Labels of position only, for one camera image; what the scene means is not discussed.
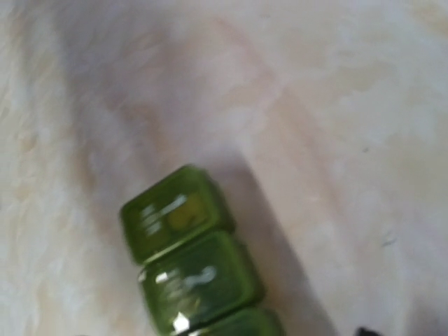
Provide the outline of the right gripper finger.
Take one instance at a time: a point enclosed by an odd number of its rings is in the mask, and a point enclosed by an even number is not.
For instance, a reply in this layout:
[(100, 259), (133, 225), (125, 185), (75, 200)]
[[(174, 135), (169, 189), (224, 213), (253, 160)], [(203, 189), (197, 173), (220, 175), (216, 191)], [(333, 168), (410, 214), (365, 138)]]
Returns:
[(355, 331), (355, 336), (383, 336), (383, 334), (370, 328), (359, 327)]

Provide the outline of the green weekly pill organizer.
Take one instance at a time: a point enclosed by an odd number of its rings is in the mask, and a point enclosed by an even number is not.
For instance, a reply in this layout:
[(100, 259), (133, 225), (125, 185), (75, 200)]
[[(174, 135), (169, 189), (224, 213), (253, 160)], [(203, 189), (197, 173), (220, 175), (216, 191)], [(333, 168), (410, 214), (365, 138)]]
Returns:
[(283, 335), (210, 175), (184, 165), (125, 203), (120, 220), (159, 335)]

